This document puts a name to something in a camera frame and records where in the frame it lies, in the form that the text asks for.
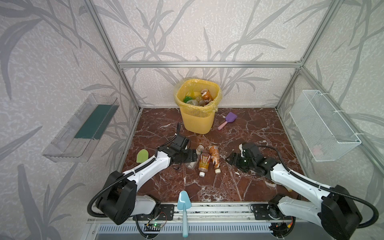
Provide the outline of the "brown Nescafe bottle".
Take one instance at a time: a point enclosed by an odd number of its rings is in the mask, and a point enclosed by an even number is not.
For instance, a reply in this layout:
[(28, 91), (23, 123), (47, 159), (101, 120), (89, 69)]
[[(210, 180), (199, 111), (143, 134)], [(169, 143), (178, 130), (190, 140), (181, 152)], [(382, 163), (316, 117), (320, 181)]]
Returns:
[(201, 96), (202, 96), (202, 98), (203, 98), (203, 100), (204, 100), (204, 102), (206, 104), (208, 104), (211, 101), (213, 101), (213, 97), (212, 97), (212, 95), (211, 95), (211, 93), (210, 93), (210, 91), (208, 89), (203, 89), (201, 91)]

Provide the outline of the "clear bottle white cap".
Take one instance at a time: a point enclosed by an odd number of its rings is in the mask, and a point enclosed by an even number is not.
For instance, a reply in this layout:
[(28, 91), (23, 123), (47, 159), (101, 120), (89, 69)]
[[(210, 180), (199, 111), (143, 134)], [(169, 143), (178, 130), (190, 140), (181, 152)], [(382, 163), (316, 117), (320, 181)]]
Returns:
[(189, 100), (187, 101), (187, 104), (192, 106), (198, 106), (199, 102), (197, 100)]

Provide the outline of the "clear bottle green label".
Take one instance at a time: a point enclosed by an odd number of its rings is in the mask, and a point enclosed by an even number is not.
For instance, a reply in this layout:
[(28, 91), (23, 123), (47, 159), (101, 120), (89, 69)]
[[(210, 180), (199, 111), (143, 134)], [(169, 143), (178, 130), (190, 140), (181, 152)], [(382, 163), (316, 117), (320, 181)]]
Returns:
[(198, 145), (197, 149), (185, 149), (187, 153), (185, 164), (188, 169), (193, 170), (198, 165), (203, 150), (203, 145)]

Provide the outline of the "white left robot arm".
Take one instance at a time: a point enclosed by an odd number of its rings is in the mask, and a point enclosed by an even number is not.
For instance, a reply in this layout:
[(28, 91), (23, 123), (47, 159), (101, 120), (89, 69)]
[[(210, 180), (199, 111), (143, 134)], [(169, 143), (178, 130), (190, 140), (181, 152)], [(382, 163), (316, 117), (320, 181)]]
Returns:
[(161, 202), (148, 195), (139, 196), (138, 191), (169, 166), (197, 161), (197, 151), (188, 149), (189, 142), (188, 138), (176, 134), (140, 165), (122, 173), (112, 172), (103, 189), (90, 200), (88, 214), (95, 218), (109, 218), (116, 225), (137, 215), (157, 217)]

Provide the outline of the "small green Sprite bottle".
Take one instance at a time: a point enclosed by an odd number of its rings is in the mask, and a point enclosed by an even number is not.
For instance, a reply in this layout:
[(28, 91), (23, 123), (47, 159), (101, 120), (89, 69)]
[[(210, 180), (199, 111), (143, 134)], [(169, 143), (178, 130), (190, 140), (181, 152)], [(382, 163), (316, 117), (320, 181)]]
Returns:
[(185, 96), (185, 98), (183, 99), (183, 102), (184, 103), (187, 103), (188, 101), (191, 101), (191, 100), (193, 100), (194, 98), (193, 97), (191, 97), (191, 96)]

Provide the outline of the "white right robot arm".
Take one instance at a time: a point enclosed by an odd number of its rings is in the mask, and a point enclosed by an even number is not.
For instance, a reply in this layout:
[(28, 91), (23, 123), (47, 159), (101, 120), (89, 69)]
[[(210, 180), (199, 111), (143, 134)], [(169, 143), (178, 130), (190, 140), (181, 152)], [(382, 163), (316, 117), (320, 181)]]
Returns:
[(349, 240), (363, 220), (352, 196), (337, 185), (322, 185), (288, 168), (282, 159), (264, 157), (254, 143), (240, 145), (226, 162), (245, 173), (255, 173), (277, 185), (287, 187), (305, 200), (278, 195), (270, 201), (283, 215), (303, 219), (322, 227), (336, 240)]

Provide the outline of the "gold red tea bottle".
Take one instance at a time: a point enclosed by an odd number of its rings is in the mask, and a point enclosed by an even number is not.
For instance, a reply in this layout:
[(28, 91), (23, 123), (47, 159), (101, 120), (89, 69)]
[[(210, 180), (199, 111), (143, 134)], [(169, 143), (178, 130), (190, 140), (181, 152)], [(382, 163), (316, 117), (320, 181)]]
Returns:
[(209, 170), (211, 156), (207, 153), (202, 153), (199, 161), (199, 176), (204, 177)]

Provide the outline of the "brown coffee bottle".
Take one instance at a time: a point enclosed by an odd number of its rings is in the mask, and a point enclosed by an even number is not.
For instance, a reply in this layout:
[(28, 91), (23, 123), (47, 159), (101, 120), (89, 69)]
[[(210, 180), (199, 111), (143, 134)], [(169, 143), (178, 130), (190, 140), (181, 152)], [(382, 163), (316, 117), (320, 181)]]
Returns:
[(220, 174), (221, 169), (220, 169), (220, 153), (219, 153), (219, 148), (217, 146), (210, 146), (209, 147), (209, 152), (211, 155), (211, 160), (214, 165), (215, 173)]

